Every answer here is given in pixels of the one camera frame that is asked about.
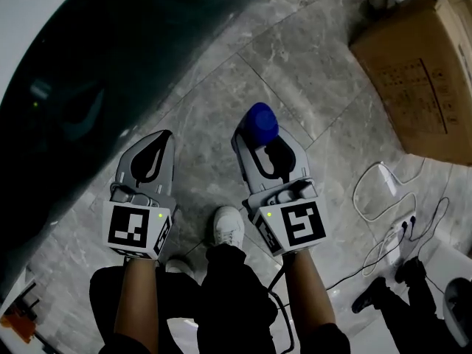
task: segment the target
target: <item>cardboard box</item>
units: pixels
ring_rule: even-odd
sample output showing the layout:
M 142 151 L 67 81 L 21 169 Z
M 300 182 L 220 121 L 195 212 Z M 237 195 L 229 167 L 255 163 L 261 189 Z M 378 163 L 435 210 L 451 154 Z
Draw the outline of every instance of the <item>cardboard box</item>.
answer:
M 472 0 L 408 0 L 351 46 L 407 153 L 472 165 Z

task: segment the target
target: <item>black pants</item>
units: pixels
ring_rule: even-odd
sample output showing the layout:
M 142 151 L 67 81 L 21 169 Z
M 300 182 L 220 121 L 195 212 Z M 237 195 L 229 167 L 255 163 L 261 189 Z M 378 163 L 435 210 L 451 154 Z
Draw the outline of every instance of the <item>black pants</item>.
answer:
M 436 304 L 426 280 L 419 279 L 408 290 L 410 304 L 385 287 L 374 297 L 400 354 L 456 353 L 460 347 L 445 322 L 436 317 Z
M 202 286 L 185 274 L 156 269 L 159 310 L 159 352 L 181 354 L 167 319 L 198 323 L 198 348 L 207 353 L 275 353 L 269 327 L 277 307 L 246 255 L 226 244 L 206 253 L 208 272 Z M 90 302 L 100 334 L 107 343 L 114 330 L 125 268 L 102 268 L 91 278 Z

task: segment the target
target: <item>black cable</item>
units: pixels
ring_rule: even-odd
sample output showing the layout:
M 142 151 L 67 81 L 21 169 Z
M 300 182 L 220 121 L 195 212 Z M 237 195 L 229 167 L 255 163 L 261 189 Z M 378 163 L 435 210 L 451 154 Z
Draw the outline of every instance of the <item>black cable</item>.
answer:
M 424 236 L 428 233 L 428 231 L 431 229 L 431 227 L 432 227 L 432 225 L 433 225 L 433 223 L 434 223 L 434 219 L 436 218 L 437 211 L 438 211 L 438 209 L 440 208 L 440 204 L 441 204 L 441 202 L 443 202 L 445 199 L 448 200 L 448 205 L 447 205 L 447 207 L 445 208 L 444 214 L 442 214 L 442 216 L 441 216 L 441 219 L 444 218 L 444 215 L 445 215 L 445 213 L 448 211 L 448 208 L 449 208 L 449 203 L 450 203 L 449 197 L 442 197 L 442 198 L 440 199 L 440 201 L 437 202 L 437 205 L 436 205 L 436 208 L 434 209 L 434 212 L 433 212 L 433 215 L 432 215 L 432 217 L 431 217 L 431 220 L 426 224 L 426 226 L 427 226 L 428 228 L 426 228 L 426 229 L 423 231 L 423 233 L 422 233 L 420 236 L 416 237 L 415 239 L 412 239 L 412 236 L 413 236 L 413 228 L 412 228 L 412 233 L 410 234 L 410 237 L 409 237 L 409 239 L 408 239 L 408 241 L 409 241 L 410 243 L 414 243 L 415 241 L 420 240 L 422 237 L 424 237 Z
M 282 354 L 287 354 L 295 348 L 294 332 L 292 331 L 292 326 L 290 325 L 290 321 L 288 319 L 287 310 L 285 309 L 285 307 L 290 305 L 290 303 L 284 305 L 279 296 L 275 293 L 275 291 L 273 291 L 273 288 L 275 287 L 277 282 L 279 282 L 280 278 L 282 278 L 282 275 L 286 272 L 287 268 L 292 266 L 294 260 L 295 256 L 293 256 L 292 254 L 288 254 L 283 257 L 282 268 L 278 271 L 278 273 L 273 278 L 271 284 L 267 288 L 267 291 L 270 293 L 270 295 L 272 295 L 272 297 L 279 305 L 277 309 L 280 309 L 282 311 L 283 318 L 285 319 L 285 323 L 287 324 L 288 335 L 290 337 L 290 347 L 287 350 L 282 351 Z
M 432 238 L 434 237 L 434 234 L 436 233 L 437 226 L 440 225 L 441 220 L 444 218 L 446 212 L 448 211 L 449 204 L 450 204 L 450 202 L 451 202 L 451 200 L 450 200 L 448 197 L 441 198 L 440 202 L 437 204 L 436 210 L 437 210 L 437 208 L 439 207 L 439 205 L 441 204 L 441 202 L 444 201 L 445 199 L 447 199 L 448 204 L 446 205 L 446 207 L 445 207 L 445 209 L 444 209 L 444 212 L 443 212 L 442 215 L 441 215 L 441 218 L 437 221 L 436 226 L 434 226 L 433 234 L 431 235 L 431 237 L 430 237 L 427 241 L 425 241 L 423 244 L 421 244 L 420 248 L 418 249 L 418 255 L 417 255 L 418 258 L 420 258 L 421 249 L 424 247 L 424 245 L 426 245 L 426 243 L 427 243 L 428 241 L 430 241 L 430 239 L 432 239 Z
M 282 311 L 283 318 L 285 319 L 285 323 L 287 324 L 288 336 L 290 337 L 290 347 L 287 350 L 282 351 L 282 354 L 287 354 L 295 348 L 294 332 L 292 331 L 292 326 L 290 326 L 290 320 L 288 319 L 287 310 L 285 309 L 285 306 L 282 304 L 282 300 L 280 300 L 279 296 L 272 290 L 269 290 L 268 292 L 270 293 L 270 295 L 272 295 L 272 297 L 275 299 L 275 301 L 279 305 L 279 309 Z
M 439 287 L 437 287 L 437 284 L 434 283 L 432 280 L 430 280 L 427 275 L 426 275 L 426 279 L 427 279 L 429 282 L 431 282 L 431 283 L 434 285 L 434 287 L 437 288 L 437 289 L 439 290 L 439 292 L 440 292 L 442 295 L 444 295 L 444 291 L 441 290 Z
M 401 242 L 403 241 L 403 239 L 405 238 L 405 233 L 406 233 L 406 230 L 404 229 L 403 230 L 403 236 L 401 237 L 401 240 L 400 242 L 391 250 L 389 250 L 387 253 L 385 253 L 382 257 L 380 257 L 377 261 L 375 261 L 374 263 L 370 263 L 369 265 L 365 265 L 363 266 L 362 268 L 360 268 L 359 270 L 357 270 L 357 272 L 355 272 L 354 274 L 351 274 L 345 278 L 343 278 L 342 280 L 339 280 L 338 282 L 336 282 L 334 285 L 328 287 L 326 289 L 326 291 L 329 291 L 331 288 L 335 288 L 339 283 L 342 283 L 344 282 L 345 280 L 348 280 L 349 278 L 352 278 L 354 277 L 355 275 L 359 274 L 361 271 L 363 271 L 365 268 L 369 268 L 370 266 L 374 266 L 376 263 L 379 263 L 380 261 L 382 261 L 389 253 L 391 253 L 392 251 L 394 251 L 396 248 L 398 248 L 401 244 Z

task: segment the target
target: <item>white sneaker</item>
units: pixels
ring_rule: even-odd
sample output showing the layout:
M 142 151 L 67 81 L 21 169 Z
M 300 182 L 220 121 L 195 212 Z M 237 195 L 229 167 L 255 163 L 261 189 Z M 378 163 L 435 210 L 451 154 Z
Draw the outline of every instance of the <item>white sneaker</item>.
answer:
M 220 207 L 213 221 L 213 235 L 216 245 L 228 244 L 242 249 L 244 222 L 240 212 L 234 207 Z
M 188 266 L 184 261 L 173 259 L 168 260 L 165 264 L 165 272 L 166 273 L 184 273 L 188 275 L 190 278 L 195 280 L 195 274 L 193 273 L 190 266 Z

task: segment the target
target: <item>forearm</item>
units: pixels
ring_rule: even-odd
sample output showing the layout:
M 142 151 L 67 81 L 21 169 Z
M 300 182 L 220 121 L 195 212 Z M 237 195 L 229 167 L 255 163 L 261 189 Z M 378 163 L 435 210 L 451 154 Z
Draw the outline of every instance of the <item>forearm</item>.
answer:
M 158 315 L 155 263 L 131 260 L 125 270 L 115 333 L 141 342 L 157 354 Z
M 336 323 L 336 319 L 310 252 L 300 251 L 292 260 L 285 278 L 296 332 L 303 340 L 321 325 Z

